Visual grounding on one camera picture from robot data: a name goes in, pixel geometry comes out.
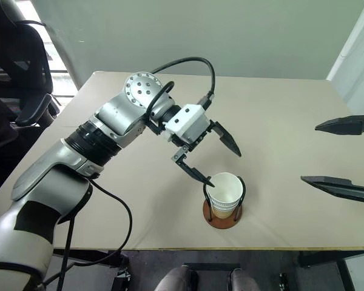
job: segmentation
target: table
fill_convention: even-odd
[[[130,73],[95,72],[47,128],[0,189],[0,215],[11,204],[18,176],[57,139],[68,136],[122,88]],[[196,103],[208,76],[159,75],[174,80],[179,105]],[[207,116],[237,141],[237,157],[214,133],[186,162],[204,175],[232,172],[247,186],[243,216],[218,230],[204,219],[202,185],[171,161],[172,143],[149,129],[119,152],[98,183],[128,203],[133,232],[126,249],[362,249],[364,203],[333,197],[301,175],[351,179],[364,186],[364,135],[337,136],[314,127],[350,112],[328,81],[217,77]],[[64,247],[68,224],[55,231]],[[121,205],[97,189],[77,216],[73,249],[115,249],[128,228]]]

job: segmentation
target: wall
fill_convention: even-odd
[[[364,0],[33,0],[81,86],[95,70],[150,70],[185,56],[220,76],[325,79]],[[202,65],[170,73],[206,75]]]
[[[364,115],[364,9],[327,79],[354,114]]]

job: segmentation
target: white paper cup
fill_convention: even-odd
[[[243,184],[231,173],[218,173],[211,178],[215,187],[206,185],[206,192],[218,218],[230,217],[243,195]]]

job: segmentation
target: cable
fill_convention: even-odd
[[[161,98],[164,92],[170,92],[173,87],[174,87],[174,82],[170,81],[159,90],[159,92],[155,95],[153,100],[151,100],[150,104],[148,105],[146,110],[146,115],[144,116],[144,120],[147,121],[150,119],[152,107],[155,105],[158,99]]]
[[[49,285],[51,282],[53,282],[55,279],[57,279],[58,277],[61,277],[62,274],[66,273],[68,270],[70,270],[73,266],[78,266],[78,267],[87,267],[87,266],[92,266],[92,265],[96,265],[99,263],[104,262],[105,260],[113,257],[114,255],[116,255],[117,253],[119,253],[124,246],[127,244],[128,239],[131,235],[131,231],[132,231],[132,212],[129,209],[129,206],[119,197],[115,196],[114,194],[108,192],[107,190],[105,190],[104,188],[102,188],[100,185],[98,185],[95,181],[93,180],[88,180],[92,185],[94,185],[98,190],[102,191],[103,193],[105,193],[106,195],[108,195],[109,197],[112,197],[113,199],[116,199],[117,201],[119,201],[124,208],[127,210],[128,216],[129,216],[129,228],[128,228],[128,232],[127,232],[127,236],[126,239],[124,240],[124,242],[121,244],[121,246],[113,251],[112,253],[108,254],[107,256],[98,259],[97,261],[93,261],[93,262],[89,262],[89,263],[80,263],[80,262],[73,262],[70,263],[66,268],[61,268],[61,271],[54,274],[53,276],[51,276],[49,279],[45,280],[43,282],[44,287],[46,287],[47,285]],[[70,249],[70,242],[71,242],[71,233],[70,233],[70,226],[69,226],[69,233],[67,234],[67,239],[66,239],[66,246],[65,246],[65,253],[64,253],[64,257],[67,256],[69,257],[69,252],[66,252],[66,248]]]
[[[92,183],[98,190],[104,192],[106,195],[108,195],[109,197],[112,197],[113,199],[116,199],[117,201],[119,201],[127,210],[128,212],[128,216],[129,216],[129,228],[128,228],[128,232],[127,232],[127,236],[126,239],[124,240],[124,242],[121,244],[121,246],[115,250],[114,252],[110,253],[109,255],[94,261],[94,262],[90,262],[90,263],[75,263],[76,266],[81,266],[81,267],[85,267],[85,266],[92,266],[92,265],[97,265],[99,263],[104,262],[105,260],[113,257],[114,255],[116,255],[118,252],[120,252],[123,247],[125,247],[125,245],[128,242],[129,236],[131,235],[131,231],[132,231],[132,213],[131,210],[129,209],[128,205],[119,197],[115,196],[114,194],[108,192],[107,190],[105,190],[104,188],[102,188],[100,185],[98,185],[95,181],[93,180],[89,180],[90,183]]]
[[[169,63],[167,63],[165,65],[162,65],[161,67],[156,68],[151,73],[156,74],[156,73],[158,73],[158,72],[160,72],[160,71],[162,71],[164,69],[172,67],[173,65],[181,64],[183,62],[192,62],[192,61],[205,63],[209,67],[209,70],[211,71],[212,85],[211,85],[211,89],[207,93],[207,97],[209,98],[214,93],[216,75],[215,75],[214,68],[213,68],[211,62],[209,62],[207,59],[201,58],[199,56],[191,56],[189,58],[176,59],[175,61],[169,62]]]
[[[65,280],[67,260],[69,259],[70,244],[72,243],[73,229],[74,229],[74,219],[75,216],[70,220],[69,230],[67,231],[65,252],[63,254],[62,264],[61,264],[61,274],[59,275],[58,285],[56,287],[57,291],[62,291],[63,281]]]

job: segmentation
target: round wooden base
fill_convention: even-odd
[[[212,221],[209,221],[209,206],[207,204],[207,201],[204,201],[204,205],[202,207],[202,211],[205,217],[205,220],[207,223],[209,223],[212,227],[215,227],[216,229],[230,229],[232,226],[235,226],[236,223],[239,222],[241,215],[243,214],[243,206],[240,207],[240,213],[238,215],[238,219],[235,221],[235,215],[237,212],[237,208],[233,211],[232,215],[225,219],[220,219],[216,217],[212,212]]]

